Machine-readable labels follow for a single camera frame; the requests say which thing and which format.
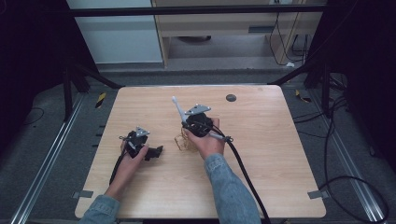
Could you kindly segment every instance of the gray tape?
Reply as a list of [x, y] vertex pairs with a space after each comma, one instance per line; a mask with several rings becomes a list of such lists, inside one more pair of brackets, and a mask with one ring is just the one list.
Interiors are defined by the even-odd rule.
[[316, 199], [316, 198], [326, 199], [329, 198], [329, 193], [327, 192], [327, 190], [324, 191], [316, 190], [316, 191], [308, 192], [308, 196], [310, 199]]
[[91, 198], [92, 195], [93, 195], [93, 191], [82, 190], [82, 191], [73, 192], [72, 198], [74, 198], [74, 199], [78, 199], [78, 198]]

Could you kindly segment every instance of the blue sleeve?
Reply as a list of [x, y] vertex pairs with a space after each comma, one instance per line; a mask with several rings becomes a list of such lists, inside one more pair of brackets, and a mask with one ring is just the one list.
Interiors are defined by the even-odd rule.
[[261, 223], [253, 197], [222, 155], [213, 154], [207, 157], [205, 169], [212, 183], [221, 224]]
[[114, 223], [119, 209], [119, 201], [107, 195], [99, 195], [79, 223]]

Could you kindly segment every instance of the wooden table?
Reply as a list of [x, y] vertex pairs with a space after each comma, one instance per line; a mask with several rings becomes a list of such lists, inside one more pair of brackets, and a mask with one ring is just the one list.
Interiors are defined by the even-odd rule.
[[[226, 100], [236, 96], [235, 102]], [[151, 147], [163, 146], [159, 159], [143, 161], [125, 193], [120, 218], [216, 218], [212, 189], [198, 152], [180, 151], [175, 137], [180, 116], [172, 102], [188, 110], [195, 104], [211, 106], [209, 117], [233, 143], [260, 194], [270, 217], [323, 217], [321, 199], [309, 199], [318, 190], [282, 90], [278, 86], [177, 86], [120, 89], [93, 160], [76, 216], [82, 217], [97, 195], [108, 187], [120, 155], [119, 136], [139, 125], [150, 131]], [[225, 158], [246, 184], [231, 151]]]

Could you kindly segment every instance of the black pole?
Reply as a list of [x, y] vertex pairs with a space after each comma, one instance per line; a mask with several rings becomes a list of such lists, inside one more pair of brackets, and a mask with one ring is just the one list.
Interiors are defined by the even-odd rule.
[[46, 10], [46, 14], [67, 17], [147, 16], [227, 13], [322, 12], [336, 9], [326, 4], [263, 5], [263, 6], [203, 6], [203, 7], [124, 7]]

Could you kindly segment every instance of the person's right hand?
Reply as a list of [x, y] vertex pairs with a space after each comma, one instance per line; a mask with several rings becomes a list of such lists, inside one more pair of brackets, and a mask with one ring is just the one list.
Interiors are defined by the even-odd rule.
[[[212, 119], [212, 121], [213, 121], [213, 125], [219, 128], [219, 119]], [[221, 155], [224, 154], [223, 140], [219, 140], [217, 138], [211, 137], [209, 136], [209, 134], [207, 134], [204, 137], [197, 137], [187, 129], [185, 129], [184, 131], [187, 137], [190, 139], [190, 141], [192, 141], [198, 148], [198, 151], [202, 159], [205, 160], [208, 156], [214, 153], [219, 153]]]

